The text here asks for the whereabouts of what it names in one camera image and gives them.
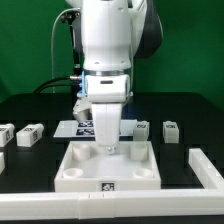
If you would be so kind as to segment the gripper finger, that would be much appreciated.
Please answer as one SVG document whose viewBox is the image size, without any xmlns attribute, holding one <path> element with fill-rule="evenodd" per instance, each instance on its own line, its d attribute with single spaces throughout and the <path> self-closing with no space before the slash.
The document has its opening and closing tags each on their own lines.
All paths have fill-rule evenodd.
<svg viewBox="0 0 224 224">
<path fill-rule="evenodd" d="M 114 155 L 116 153 L 116 146 L 110 146 L 106 148 L 106 152 L 108 155 Z"/>
</svg>

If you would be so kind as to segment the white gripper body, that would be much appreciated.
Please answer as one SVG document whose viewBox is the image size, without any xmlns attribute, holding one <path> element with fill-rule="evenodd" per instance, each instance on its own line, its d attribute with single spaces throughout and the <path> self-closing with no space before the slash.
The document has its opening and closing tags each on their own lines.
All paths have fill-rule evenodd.
<svg viewBox="0 0 224 224">
<path fill-rule="evenodd" d="M 99 146 L 116 147 L 119 142 L 122 107 L 130 95 L 130 77 L 86 75 L 84 90 L 77 94 L 73 115 L 78 122 L 92 112 L 95 141 Z"/>
</svg>

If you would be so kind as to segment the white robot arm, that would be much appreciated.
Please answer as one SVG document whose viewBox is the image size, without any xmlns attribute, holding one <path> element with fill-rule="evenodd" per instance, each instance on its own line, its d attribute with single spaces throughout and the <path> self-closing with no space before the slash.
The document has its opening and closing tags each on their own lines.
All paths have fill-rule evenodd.
<svg viewBox="0 0 224 224">
<path fill-rule="evenodd" d="M 131 96 L 133 59 L 160 47 L 163 29 L 154 0 L 65 0 L 79 16 L 72 23 L 74 50 L 84 56 L 77 120 L 92 114 L 95 141 L 113 153 L 122 108 Z"/>
</svg>

